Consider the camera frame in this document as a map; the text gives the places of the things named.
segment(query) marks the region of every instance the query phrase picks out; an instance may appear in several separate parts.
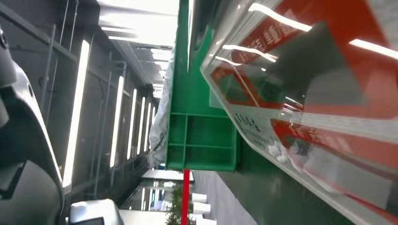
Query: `white bag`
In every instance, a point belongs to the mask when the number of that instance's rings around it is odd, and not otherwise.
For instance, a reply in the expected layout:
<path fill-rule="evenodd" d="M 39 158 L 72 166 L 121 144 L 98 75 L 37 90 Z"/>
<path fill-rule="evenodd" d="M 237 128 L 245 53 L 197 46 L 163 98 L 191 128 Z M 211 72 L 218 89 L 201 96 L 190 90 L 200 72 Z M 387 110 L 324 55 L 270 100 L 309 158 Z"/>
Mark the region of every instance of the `white bag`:
<path fill-rule="evenodd" d="M 166 161 L 166 141 L 168 128 L 168 114 L 170 111 L 170 100 L 174 72 L 174 49 L 166 70 L 162 98 L 159 102 L 158 111 L 152 122 L 149 132 L 149 146 L 151 151 L 148 154 L 149 168 L 153 168 Z"/>

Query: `potted plant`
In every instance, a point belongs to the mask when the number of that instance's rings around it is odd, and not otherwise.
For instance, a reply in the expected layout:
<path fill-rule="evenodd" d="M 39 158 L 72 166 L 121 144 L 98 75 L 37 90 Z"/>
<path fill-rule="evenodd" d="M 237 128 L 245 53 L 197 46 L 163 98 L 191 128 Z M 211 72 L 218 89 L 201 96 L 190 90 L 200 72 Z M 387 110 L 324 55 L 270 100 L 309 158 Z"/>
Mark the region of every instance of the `potted plant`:
<path fill-rule="evenodd" d="M 183 190 L 180 187 L 176 187 L 173 190 L 173 198 L 171 201 L 171 207 L 167 208 L 168 218 L 166 221 L 167 225 L 180 225 L 181 224 L 181 207 L 183 201 Z M 189 203 L 188 212 L 192 213 L 193 205 Z M 196 225 L 195 220 L 188 218 L 189 225 Z"/>

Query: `gray floor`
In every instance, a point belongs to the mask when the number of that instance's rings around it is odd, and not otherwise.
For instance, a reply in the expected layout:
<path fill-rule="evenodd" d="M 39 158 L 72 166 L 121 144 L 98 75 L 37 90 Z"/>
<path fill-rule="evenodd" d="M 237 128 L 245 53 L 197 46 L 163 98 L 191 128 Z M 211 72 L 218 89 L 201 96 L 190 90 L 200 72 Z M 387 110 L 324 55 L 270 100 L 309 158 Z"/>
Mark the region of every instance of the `gray floor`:
<path fill-rule="evenodd" d="M 216 220 L 217 225 L 257 224 L 216 172 L 193 171 L 193 176 L 194 192 L 206 194 L 211 205 L 211 214 L 205 218 Z"/>

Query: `green display stand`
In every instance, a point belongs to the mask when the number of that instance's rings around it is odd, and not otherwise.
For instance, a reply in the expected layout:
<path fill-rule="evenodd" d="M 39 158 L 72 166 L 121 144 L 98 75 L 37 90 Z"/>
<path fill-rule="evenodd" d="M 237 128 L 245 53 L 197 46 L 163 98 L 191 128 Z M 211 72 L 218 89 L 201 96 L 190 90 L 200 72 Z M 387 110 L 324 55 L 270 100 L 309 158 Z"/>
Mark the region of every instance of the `green display stand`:
<path fill-rule="evenodd" d="M 208 34 L 188 70 L 188 1 L 180 1 L 174 57 L 166 168 L 234 171 L 240 136 L 223 109 L 209 104 L 210 88 L 200 64 Z"/>

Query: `red pole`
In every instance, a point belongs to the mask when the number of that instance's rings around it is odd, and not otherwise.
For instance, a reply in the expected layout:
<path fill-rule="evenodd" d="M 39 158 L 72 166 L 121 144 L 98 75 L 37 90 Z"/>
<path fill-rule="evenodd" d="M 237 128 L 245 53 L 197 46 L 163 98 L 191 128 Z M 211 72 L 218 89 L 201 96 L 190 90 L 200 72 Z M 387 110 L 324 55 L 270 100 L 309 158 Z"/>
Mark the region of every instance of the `red pole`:
<path fill-rule="evenodd" d="M 189 170 L 184 170 L 183 202 L 181 206 L 181 225 L 188 225 L 188 201 L 189 201 Z"/>

